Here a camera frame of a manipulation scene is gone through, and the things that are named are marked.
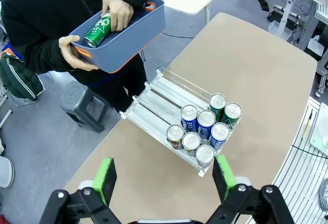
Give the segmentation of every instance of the clear plastic shelf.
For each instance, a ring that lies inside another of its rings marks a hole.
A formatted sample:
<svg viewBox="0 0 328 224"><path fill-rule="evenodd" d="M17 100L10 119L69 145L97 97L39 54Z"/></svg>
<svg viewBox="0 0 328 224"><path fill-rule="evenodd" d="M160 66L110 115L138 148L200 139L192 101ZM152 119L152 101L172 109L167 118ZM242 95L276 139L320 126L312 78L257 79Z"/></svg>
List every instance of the clear plastic shelf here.
<svg viewBox="0 0 328 224"><path fill-rule="evenodd" d="M199 170L198 175L203 177L210 166L201 167L195 157L187 155L184 150L173 149L167 140L166 131L172 124L180 124L180 110L183 106L192 104L199 112L206 110L211 93L162 67L156 72L156 77L150 83L145 83L145 90L139 97L133 97L132 105L126 112L121 112L121 116L124 119L128 118L196 167ZM209 141L202 139L201 144L209 144Z"/></svg>

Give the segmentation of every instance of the can organizer tray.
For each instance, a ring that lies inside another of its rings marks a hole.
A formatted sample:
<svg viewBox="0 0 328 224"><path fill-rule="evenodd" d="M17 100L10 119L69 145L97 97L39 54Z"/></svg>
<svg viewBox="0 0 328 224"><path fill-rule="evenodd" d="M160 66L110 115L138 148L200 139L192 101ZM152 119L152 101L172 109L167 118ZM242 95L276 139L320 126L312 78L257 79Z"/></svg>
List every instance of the can organizer tray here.
<svg viewBox="0 0 328 224"><path fill-rule="evenodd" d="M183 106L192 104L198 113L207 110L211 93L164 68L158 68L157 76L145 85L142 94L133 97L133 103L127 111L121 112L122 118L128 118L173 153L196 167L199 170L198 175L203 177L211 165L201 167L194 156L189 156L183 149L173 149L166 134L170 125L181 125L180 110ZM230 136L237 126L238 123L230 130ZM201 145L209 144L208 140L201 139Z"/></svg>
<svg viewBox="0 0 328 224"><path fill-rule="evenodd" d="M98 47L92 48L84 37L100 20L101 11L76 28L70 35L80 36L72 45L80 57L108 73L115 73L165 28L164 2L148 0L148 7L135 11L129 25L110 33Z"/></svg>

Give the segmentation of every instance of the soda can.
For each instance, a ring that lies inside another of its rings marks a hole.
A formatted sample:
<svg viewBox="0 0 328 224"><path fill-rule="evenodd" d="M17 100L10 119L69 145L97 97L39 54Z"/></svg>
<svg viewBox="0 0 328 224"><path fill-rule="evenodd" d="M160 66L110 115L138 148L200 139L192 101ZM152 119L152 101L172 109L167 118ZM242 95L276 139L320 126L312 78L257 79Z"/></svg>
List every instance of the soda can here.
<svg viewBox="0 0 328 224"><path fill-rule="evenodd" d="M193 105L186 105L181 109L181 124L188 132L197 132L197 115L197 108Z"/></svg>
<svg viewBox="0 0 328 224"><path fill-rule="evenodd" d="M194 133L194 132L186 133L182 138L182 145L183 145L184 151L189 156L195 156L196 149L200 145L199 135L197 133Z"/></svg>
<svg viewBox="0 0 328 224"><path fill-rule="evenodd" d="M171 125L167 129L166 136L174 149L181 150L183 148L182 146L183 134L184 134L183 128L180 125Z"/></svg>
<svg viewBox="0 0 328 224"><path fill-rule="evenodd" d="M221 93L214 93L210 97L209 110L215 114L215 121L219 123L224 113L224 107L227 104L227 98Z"/></svg>
<svg viewBox="0 0 328 224"><path fill-rule="evenodd" d="M215 123L215 114L210 110L203 110L198 115L198 135L202 139L209 139L211 128Z"/></svg>
<svg viewBox="0 0 328 224"><path fill-rule="evenodd" d="M107 12L84 37L92 48L99 46L101 41L111 32L111 14Z"/></svg>
<svg viewBox="0 0 328 224"><path fill-rule="evenodd" d="M211 130L210 143L214 150L219 150L230 135L229 127L224 123L214 124Z"/></svg>
<svg viewBox="0 0 328 224"><path fill-rule="evenodd" d="M242 108L238 103L228 103L225 106L222 122L227 124L230 129L233 129L242 114Z"/></svg>
<svg viewBox="0 0 328 224"><path fill-rule="evenodd" d="M208 145L201 145L196 150L196 159L198 165L201 167L207 167L211 165L214 160L214 150Z"/></svg>

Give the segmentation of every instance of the blue plastic bin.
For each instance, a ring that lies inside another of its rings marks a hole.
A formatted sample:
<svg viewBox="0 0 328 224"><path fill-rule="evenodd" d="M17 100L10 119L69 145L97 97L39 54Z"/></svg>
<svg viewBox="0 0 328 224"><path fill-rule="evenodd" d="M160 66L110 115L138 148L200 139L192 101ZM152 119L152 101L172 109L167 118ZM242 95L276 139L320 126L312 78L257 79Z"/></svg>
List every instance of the blue plastic bin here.
<svg viewBox="0 0 328 224"><path fill-rule="evenodd" d="M98 12L71 32L71 35L80 36L80 40L72 45L83 60L108 73L117 72L165 28L164 1L148 0L147 4L144 11L134 12L126 29L112 32L97 48L92 48L84 37L100 19L101 11Z"/></svg>

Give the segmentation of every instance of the green can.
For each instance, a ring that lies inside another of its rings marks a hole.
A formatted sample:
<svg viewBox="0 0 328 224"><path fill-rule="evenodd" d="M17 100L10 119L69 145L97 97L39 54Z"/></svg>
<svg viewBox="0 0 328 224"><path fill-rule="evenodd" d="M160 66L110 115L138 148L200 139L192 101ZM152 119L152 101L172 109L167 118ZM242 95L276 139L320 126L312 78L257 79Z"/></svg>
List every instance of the green can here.
<svg viewBox="0 0 328 224"><path fill-rule="evenodd" d="M224 109L222 122L227 124L230 129L233 129L242 114L242 108L238 103L227 103Z"/></svg>
<svg viewBox="0 0 328 224"><path fill-rule="evenodd" d="M107 12L84 37L92 48L99 46L101 41L111 32L111 14Z"/></svg>
<svg viewBox="0 0 328 224"><path fill-rule="evenodd" d="M224 107L227 104L227 98L221 93L214 93L210 97L209 110L215 114L215 121L219 123L222 119Z"/></svg>

